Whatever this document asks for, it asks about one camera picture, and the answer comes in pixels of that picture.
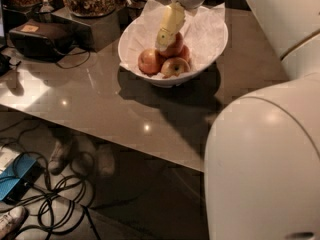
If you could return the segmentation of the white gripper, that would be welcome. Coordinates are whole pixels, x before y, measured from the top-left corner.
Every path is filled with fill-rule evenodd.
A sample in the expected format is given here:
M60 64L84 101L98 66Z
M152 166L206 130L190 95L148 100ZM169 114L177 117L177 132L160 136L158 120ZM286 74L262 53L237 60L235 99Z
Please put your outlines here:
M195 9L205 0L171 0L173 3L166 6L160 22L160 29L156 37L156 48L165 51L176 41L176 34L185 22L185 9Z

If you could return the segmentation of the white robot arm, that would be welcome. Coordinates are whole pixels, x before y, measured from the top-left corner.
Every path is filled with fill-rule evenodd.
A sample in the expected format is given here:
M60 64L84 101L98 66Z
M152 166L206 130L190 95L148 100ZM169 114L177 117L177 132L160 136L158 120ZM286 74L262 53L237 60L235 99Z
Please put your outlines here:
M320 240L320 0L246 0L287 81L216 118L204 182L210 240Z

